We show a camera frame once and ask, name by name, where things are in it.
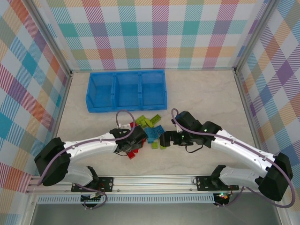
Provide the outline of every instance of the green toy block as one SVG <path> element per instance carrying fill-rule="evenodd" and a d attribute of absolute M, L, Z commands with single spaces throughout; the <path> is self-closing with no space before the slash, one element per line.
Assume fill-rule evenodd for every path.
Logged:
<path fill-rule="evenodd" d="M 154 125 L 151 123 L 151 121 L 149 119 L 146 118 L 144 121 L 147 123 L 148 127 L 150 127 L 150 128 L 154 127 Z"/>
<path fill-rule="evenodd" d="M 146 119 L 146 117 L 144 115 L 141 115 L 135 120 L 135 122 L 139 125 L 142 121 L 144 121 L 144 119 Z"/>
<path fill-rule="evenodd" d="M 158 149 L 158 143 L 157 142 L 152 142 L 151 143 L 151 148 L 152 149 Z"/>
<path fill-rule="evenodd" d="M 141 126 L 142 126 L 142 128 L 146 128 L 146 127 L 147 127 L 147 123 L 143 120 L 143 121 L 141 122 Z"/>
<path fill-rule="evenodd" d="M 167 147 L 161 146 L 160 143 L 159 143 L 159 147 L 160 147 L 160 149 L 166 149 L 167 148 Z"/>
<path fill-rule="evenodd" d="M 154 125 L 154 124 L 156 124 L 158 121 L 160 121 L 161 120 L 161 117 L 160 117 L 160 115 L 156 115 L 155 117 L 153 117 L 151 120 L 150 120 L 150 122 Z"/>

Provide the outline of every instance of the blue storage tray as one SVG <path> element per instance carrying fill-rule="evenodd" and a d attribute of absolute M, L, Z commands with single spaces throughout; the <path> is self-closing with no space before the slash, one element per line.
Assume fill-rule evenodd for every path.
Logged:
<path fill-rule="evenodd" d="M 91 73 L 86 104 L 90 113 L 167 109 L 165 71 Z"/>

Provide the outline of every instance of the blue plastic bin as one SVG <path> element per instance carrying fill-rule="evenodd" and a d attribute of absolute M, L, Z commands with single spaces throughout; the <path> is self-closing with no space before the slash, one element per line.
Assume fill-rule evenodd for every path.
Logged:
<path fill-rule="evenodd" d="M 90 113 L 167 109 L 165 71 L 91 73 L 86 104 Z"/>

